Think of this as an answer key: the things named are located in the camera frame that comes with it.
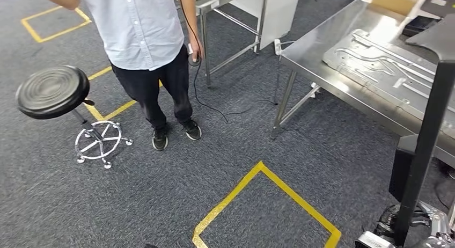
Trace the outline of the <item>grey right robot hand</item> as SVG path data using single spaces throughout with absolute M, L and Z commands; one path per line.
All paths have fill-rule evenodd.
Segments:
M 387 207 L 377 221 L 373 233 L 382 239 L 391 243 L 394 247 L 398 247 L 395 243 L 395 222 L 398 218 L 398 213 L 401 204 L 391 205 Z M 412 247 L 454 247 L 454 232 L 449 225 L 447 214 L 443 211 L 429 205 L 423 201 L 419 201 L 413 212 L 411 226 L 424 225 L 430 228 L 430 235 L 427 238 L 415 243 Z

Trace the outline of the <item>person's left hand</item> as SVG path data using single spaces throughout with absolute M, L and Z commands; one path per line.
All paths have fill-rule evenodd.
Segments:
M 203 46 L 197 34 L 195 35 L 193 32 L 190 32 L 188 38 L 188 62 L 192 67 L 196 67 L 201 64 L 201 61 L 204 57 Z

